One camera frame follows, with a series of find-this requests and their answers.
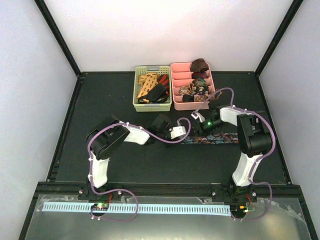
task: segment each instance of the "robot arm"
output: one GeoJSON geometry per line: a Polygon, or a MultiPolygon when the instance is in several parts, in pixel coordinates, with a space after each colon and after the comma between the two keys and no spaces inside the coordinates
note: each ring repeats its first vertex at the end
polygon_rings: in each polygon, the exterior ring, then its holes
{"type": "Polygon", "coordinates": [[[237,187],[249,186],[250,179],[253,178],[260,163],[257,159],[267,153],[272,146],[268,128],[255,115],[235,107],[210,106],[210,109],[212,114],[208,120],[199,113],[193,113],[192,116],[198,119],[203,132],[210,132],[221,126],[223,122],[237,126],[241,156],[232,174],[232,180],[237,187]]]}
{"type": "MultiPolygon", "coordinates": [[[[91,143],[90,150],[93,157],[89,158],[92,161],[92,179],[93,186],[100,188],[108,181],[107,171],[110,157],[118,149],[123,142],[136,143],[146,145],[151,136],[143,130],[142,127],[132,127],[129,123],[119,121],[113,115],[108,116],[101,122],[87,137],[87,144],[107,126],[118,124],[118,126],[104,131],[91,143]]],[[[171,121],[165,115],[159,115],[148,128],[153,134],[163,133],[167,139],[175,139],[186,135],[184,126],[171,126],[171,121]]]]}

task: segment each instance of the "black metal frame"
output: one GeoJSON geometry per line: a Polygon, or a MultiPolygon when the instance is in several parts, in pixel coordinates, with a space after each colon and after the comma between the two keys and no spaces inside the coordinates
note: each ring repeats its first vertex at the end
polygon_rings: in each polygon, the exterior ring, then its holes
{"type": "Polygon", "coordinates": [[[263,55],[257,69],[255,70],[254,74],[258,77],[264,70],[265,66],[267,65],[269,59],[271,58],[272,54],[274,53],[278,43],[280,42],[281,38],[285,34],[287,28],[289,27],[292,19],[296,15],[298,9],[300,8],[302,2],[304,0],[293,0],[291,6],[289,7],[288,11],[286,12],[278,30],[276,31],[269,47],[267,48],[265,54],[263,55]]]}
{"type": "MultiPolygon", "coordinates": [[[[47,182],[39,182],[37,185],[37,188],[35,190],[34,196],[32,198],[30,208],[28,210],[24,225],[21,230],[21,234],[19,239],[23,240],[25,239],[28,231],[28,227],[31,222],[32,214],[34,212],[36,202],[38,200],[39,195],[51,195],[51,194],[64,194],[64,195],[78,195],[79,199],[89,199],[94,201],[96,199],[96,196],[91,192],[91,190],[88,188],[88,185],[84,182],[55,182],[55,176],[57,174],[58,168],[59,168],[59,158],[62,153],[62,149],[67,137],[68,129],[70,126],[70,122],[73,116],[73,112],[75,109],[75,105],[79,96],[79,93],[81,91],[82,83],[83,83],[83,77],[85,76],[84,73],[82,73],[73,58],[58,26],[56,25],[48,7],[45,4],[44,0],[34,0],[37,4],[38,8],[40,9],[44,19],[46,20],[48,26],[50,27],[54,37],[56,38],[57,42],[59,43],[63,53],[65,54],[65,57],[67,58],[68,62],[70,63],[75,75],[77,76],[77,82],[74,87],[74,91],[72,94],[72,99],[70,102],[70,105],[67,110],[67,114],[62,126],[62,130],[59,136],[59,140],[54,152],[54,156],[52,159],[52,163],[47,175],[47,182]]],[[[266,98],[264,96],[261,83],[259,80],[259,76],[261,72],[263,71],[264,67],[266,66],[268,60],[272,56],[274,50],[276,49],[278,43],[280,42],[282,36],[284,35],[286,29],[288,28],[290,22],[292,21],[293,17],[295,16],[296,12],[298,11],[300,5],[302,4],[303,0],[293,0],[290,8],[288,9],[284,19],[282,20],[277,32],[275,33],[275,36],[273,37],[268,49],[266,50],[259,66],[257,67],[255,71],[256,81],[260,89],[260,93],[262,95],[265,108],[268,114],[268,117],[270,119],[270,123],[273,129],[274,124],[271,119],[270,111],[267,105],[266,98]]],[[[298,198],[299,203],[301,205],[301,208],[303,210],[303,215],[306,220],[308,230],[310,233],[310,236],[312,239],[317,240],[317,233],[315,230],[315,227],[313,225],[313,222],[311,220],[311,216],[308,210],[308,207],[306,205],[305,198],[303,196],[302,190],[300,186],[298,185],[292,185],[291,184],[291,178],[290,174],[280,147],[280,144],[276,142],[280,156],[282,159],[282,165],[283,165],[283,172],[285,175],[285,178],[288,180],[288,185],[272,185],[272,191],[273,196],[276,198],[298,198]]],[[[212,184],[201,184],[201,185],[185,185],[185,184],[108,184],[107,187],[109,189],[115,189],[115,188],[125,188],[128,190],[133,191],[137,196],[176,196],[176,197],[199,197],[199,198],[212,198],[214,202],[230,202],[228,198],[226,198],[225,195],[219,194],[219,189],[226,188],[223,184],[218,185],[212,185],[212,184]],[[212,192],[215,191],[217,194],[215,196],[212,195],[212,192]]],[[[267,186],[255,186],[254,191],[256,192],[257,197],[261,198],[268,198],[270,196],[269,188],[267,186]]]]}
{"type": "Polygon", "coordinates": [[[66,59],[68,60],[70,66],[72,67],[75,75],[79,77],[81,75],[81,71],[74,59],[74,57],[71,54],[71,51],[69,50],[69,47],[67,43],[64,40],[64,37],[62,36],[54,18],[52,17],[46,3],[44,0],[34,0],[36,5],[38,6],[40,12],[42,13],[46,23],[48,24],[49,28],[51,29],[51,32],[53,33],[56,41],[59,43],[66,59]]]}

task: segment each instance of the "cable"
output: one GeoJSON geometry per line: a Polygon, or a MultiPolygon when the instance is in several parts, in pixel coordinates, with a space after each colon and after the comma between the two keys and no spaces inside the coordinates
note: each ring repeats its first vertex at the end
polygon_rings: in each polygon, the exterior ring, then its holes
{"type": "Polygon", "coordinates": [[[198,109],[195,110],[193,113],[196,114],[197,112],[199,112],[199,110],[202,108],[202,106],[203,106],[206,102],[208,102],[208,101],[209,101],[213,96],[215,96],[217,93],[220,93],[220,92],[222,92],[222,91],[224,91],[224,90],[229,90],[229,91],[231,91],[231,94],[232,94],[232,95],[231,95],[231,100],[230,100],[230,106],[233,106],[233,105],[234,105],[234,98],[235,98],[235,92],[234,92],[234,90],[233,90],[232,88],[230,88],[230,87],[223,87],[223,88],[220,88],[219,90],[213,92],[211,95],[209,95],[208,98],[201,104],[201,106],[198,107],[198,109]]]}
{"type": "Polygon", "coordinates": [[[250,219],[236,218],[236,217],[231,213],[231,217],[232,217],[234,220],[241,220],[241,221],[246,221],[246,222],[248,222],[248,221],[255,221],[255,220],[259,220],[259,219],[263,218],[263,217],[270,211],[271,205],[272,205],[273,194],[272,194],[272,188],[271,188],[270,183],[268,183],[268,182],[266,182],[266,181],[263,181],[263,182],[253,182],[253,181],[252,181],[252,174],[253,174],[253,171],[254,171],[257,163],[260,162],[262,159],[268,157],[268,156],[269,156],[270,154],[272,154],[273,151],[275,150],[275,148],[276,148],[276,136],[275,136],[275,133],[274,133],[272,127],[270,126],[270,124],[269,124],[269,123],[267,122],[267,120],[265,120],[260,114],[256,113],[255,111],[249,111],[249,110],[242,109],[242,108],[238,108],[238,107],[235,107],[235,106],[232,106],[232,108],[235,109],[235,110],[238,110],[238,111],[240,111],[240,112],[246,113],[246,114],[253,114],[253,115],[257,116],[257,117],[266,125],[266,127],[268,128],[268,130],[269,130],[269,132],[270,132],[270,136],[271,136],[271,141],[272,141],[271,149],[270,149],[269,152],[267,152],[265,155],[262,155],[262,156],[258,157],[258,158],[254,161],[254,163],[253,163],[253,165],[252,165],[252,167],[251,167],[251,169],[250,169],[250,171],[249,171],[249,176],[248,176],[249,182],[250,182],[252,185],[267,185],[267,186],[269,187],[269,190],[270,190],[270,202],[269,202],[269,205],[268,205],[266,211],[265,211],[263,214],[261,214],[260,216],[257,216],[257,217],[254,217],[254,218],[250,218],[250,219]]]}
{"type": "Polygon", "coordinates": [[[111,202],[111,199],[112,199],[112,194],[109,194],[109,200],[108,200],[108,204],[110,204],[110,202],[111,202]]]}
{"type": "Polygon", "coordinates": [[[190,131],[191,131],[191,122],[188,118],[186,117],[181,117],[177,120],[177,123],[178,125],[180,125],[180,121],[181,120],[186,120],[188,122],[188,131],[186,133],[185,136],[183,136],[181,139],[179,140],[176,140],[176,141],[168,141],[168,140],[165,140],[165,139],[162,139],[156,135],[154,135],[153,133],[149,132],[148,130],[140,127],[140,126],[136,126],[136,125],[133,125],[133,124],[129,124],[129,123],[122,123],[122,122],[119,122],[119,123],[115,123],[115,124],[112,124],[112,125],[109,125],[107,127],[105,127],[104,129],[102,129],[101,131],[99,131],[96,135],[93,136],[93,138],[89,141],[88,145],[87,145],[87,151],[88,151],[88,154],[90,156],[90,167],[89,167],[89,176],[90,176],[90,185],[91,185],[91,189],[92,189],[92,192],[97,194],[97,195],[105,195],[105,194],[110,194],[110,193],[113,193],[113,192],[117,192],[117,191],[122,191],[122,192],[126,192],[126,193],[129,193],[130,195],[133,196],[135,202],[136,202],[136,210],[133,214],[133,216],[129,219],[126,219],[126,220],[118,220],[118,219],[113,219],[113,218],[108,218],[108,217],[100,217],[100,216],[94,216],[93,215],[93,211],[91,211],[91,218],[94,219],[94,218],[97,218],[98,220],[102,219],[102,220],[109,220],[109,221],[113,221],[113,222],[118,222],[118,223],[125,223],[125,222],[129,222],[131,221],[132,219],[134,219],[138,213],[138,210],[139,210],[139,203],[138,203],[138,199],[137,197],[129,190],[126,190],[126,189],[122,189],[122,188],[118,188],[118,189],[112,189],[112,190],[109,190],[109,191],[105,191],[105,192],[97,192],[95,190],[95,186],[94,186],[94,179],[93,179],[93,154],[91,152],[91,145],[92,143],[94,142],[94,140],[100,136],[101,134],[103,134],[105,131],[108,131],[114,127],[117,127],[117,126],[130,126],[132,128],[136,128],[136,129],[139,129],[139,130],[142,130],[144,131],[145,133],[149,134],[150,136],[154,137],[155,139],[158,139],[164,143],[167,143],[167,144],[177,144],[177,143],[180,143],[182,142],[183,140],[186,139],[186,137],[189,135],[190,131]]]}
{"type": "Polygon", "coordinates": [[[94,142],[94,140],[96,140],[96,138],[99,137],[101,134],[103,134],[105,131],[108,131],[109,129],[113,129],[114,127],[117,127],[117,126],[129,126],[129,127],[132,127],[132,128],[136,128],[136,129],[142,130],[145,133],[149,134],[150,136],[154,137],[155,139],[157,139],[157,140],[159,140],[161,142],[167,143],[167,144],[181,143],[183,140],[185,140],[187,138],[187,136],[189,135],[189,133],[191,131],[191,122],[190,122],[190,120],[188,118],[186,118],[186,117],[181,117],[176,121],[178,123],[178,125],[180,125],[180,121],[181,120],[186,120],[187,121],[187,123],[188,123],[188,131],[186,132],[186,134],[181,139],[176,140],[176,141],[168,141],[168,140],[162,139],[162,138],[158,137],[157,135],[154,135],[152,132],[149,132],[148,130],[144,129],[141,126],[136,126],[136,125],[129,124],[129,123],[119,122],[119,123],[115,123],[115,124],[112,124],[112,125],[109,125],[109,126],[105,127],[104,129],[100,130],[96,135],[94,135],[93,138],[89,141],[89,143],[87,145],[87,151],[89,153],[90,158],[93,159],[94,156],[91,153],[91,145],[94,142]]]}

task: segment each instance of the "tan leather item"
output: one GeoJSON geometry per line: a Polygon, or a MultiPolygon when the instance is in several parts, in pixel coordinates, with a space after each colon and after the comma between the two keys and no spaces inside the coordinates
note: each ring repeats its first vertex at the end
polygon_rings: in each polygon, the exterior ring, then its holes
{"type": "Polygon", "coordinates": [[[139,76],[138,84],[143,85],[148,77],[153,77],[153,76],[158,78],[158,74],[156,72],[149,72],[147,74],[139,76]]]}
{"type": "Polygon", "coordinates": [[[148,92],[158,84],[158,75],[156,72],[150,72],[145,75],[141,75],[139,77],[139,81],[142,82],[143,80],[144,80],[144,83],[143,83],[143,86],[141,88],[140,93],[136,97],[137,99],[139,99],[142,96],[147,95],[148,92]]]}

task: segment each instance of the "black tabletop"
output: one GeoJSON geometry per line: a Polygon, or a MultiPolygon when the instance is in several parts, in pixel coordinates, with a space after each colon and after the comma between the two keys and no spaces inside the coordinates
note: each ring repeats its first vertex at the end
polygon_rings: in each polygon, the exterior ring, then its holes
{"type": "MultiPolygon", "coordinates": [[[[234,104],[253,111],[266,110],[253,72],[212,72],[215,87],[233,88],[234,104]]],[[[82,82],[79,96],[59,159],[56,181],[84,182],[89,172],[87,134],[107,115],[140,126],[159,112],[136,112],[132,99],[134,72],[89,72],[82,82]]],[[[228,104],[225,92],[220,102],[228,104]]],[[[191,111],[176,111],[172,104],[167,114],[172,121],[190,116],[191,111]]],[[[236,133],[225,125],[225,133],[236,133]]],[[[173,144],[157,141],[150,146],[124,142],[112,156],[108,167],[110,183],[211,184],[227,183],[235,171],[240,148],[237,144],[173,144]]],[[[259,165],[254,180],[285,184],[279,150],[259,165]]]]}

